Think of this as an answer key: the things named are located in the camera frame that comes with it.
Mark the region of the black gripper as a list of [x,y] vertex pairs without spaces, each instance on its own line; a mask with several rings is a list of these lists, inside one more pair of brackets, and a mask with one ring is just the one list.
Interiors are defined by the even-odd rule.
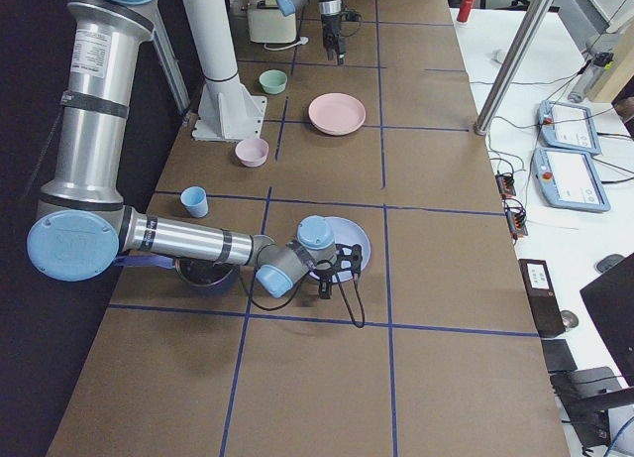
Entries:
[[312,273],[319,282],[319,297],[321,299],[331,298],[333,283],[339,283],[338,273],[341,271],[341,261],[339,259],[320,260],[316,263]]
[[322,41],[328,60],[334,59],[337,51],[337,64],[345,62],[345,39],[341,34],[342,16],[340,14],[322,15]]

